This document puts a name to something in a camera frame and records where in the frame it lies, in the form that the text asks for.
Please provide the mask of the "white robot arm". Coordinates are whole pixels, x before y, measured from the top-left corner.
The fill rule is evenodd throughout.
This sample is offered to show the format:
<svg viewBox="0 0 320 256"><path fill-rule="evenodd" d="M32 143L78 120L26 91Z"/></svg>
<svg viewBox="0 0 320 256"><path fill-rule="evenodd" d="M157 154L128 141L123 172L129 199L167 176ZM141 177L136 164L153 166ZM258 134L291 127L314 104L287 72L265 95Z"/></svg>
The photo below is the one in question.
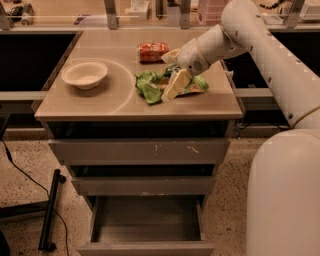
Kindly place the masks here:
<svg viewBox="0 0 320 256"><path fill-rule="evenodd" d="M180 70L173 99L221 60L251 55L290 128L265 141L249 175L247 256L320 256L320 78L268 30L253 0L231 0L220 24L163 55Z"/></svg>

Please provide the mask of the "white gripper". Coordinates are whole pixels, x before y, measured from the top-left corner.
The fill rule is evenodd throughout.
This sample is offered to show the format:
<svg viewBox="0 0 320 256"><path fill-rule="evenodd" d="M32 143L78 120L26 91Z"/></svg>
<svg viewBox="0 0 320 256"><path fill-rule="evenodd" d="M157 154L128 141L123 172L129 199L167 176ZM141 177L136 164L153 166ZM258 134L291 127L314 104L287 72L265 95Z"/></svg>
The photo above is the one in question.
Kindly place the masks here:
<svg viewBox="0 0 320 256"><path fill-rule="evenodd" d="M161 59L167 64L176 62L182 68L178 72L171 74L169 84L166 86L161 97L163 102L169 102L177 97L190 83L192 75L199 75L210 68L210 64L201 53L197 39L190 40L180 49L177 48L163 54Z"/></svg>

